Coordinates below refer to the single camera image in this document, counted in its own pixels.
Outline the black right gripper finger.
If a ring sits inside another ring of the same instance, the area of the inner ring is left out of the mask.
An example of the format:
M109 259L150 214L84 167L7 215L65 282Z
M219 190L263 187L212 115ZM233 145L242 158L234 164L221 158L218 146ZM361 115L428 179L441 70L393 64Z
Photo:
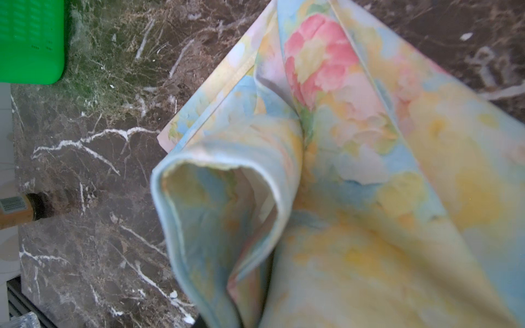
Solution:
M198 316L191 328L208 328L208 326L202 316Z

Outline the floral pastel skirt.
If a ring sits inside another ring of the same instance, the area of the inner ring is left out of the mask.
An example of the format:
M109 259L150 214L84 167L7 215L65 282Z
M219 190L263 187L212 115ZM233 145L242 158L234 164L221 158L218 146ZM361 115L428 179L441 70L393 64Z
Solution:
M208 327L523 327L524 125L352 1L271 1L159 136Z

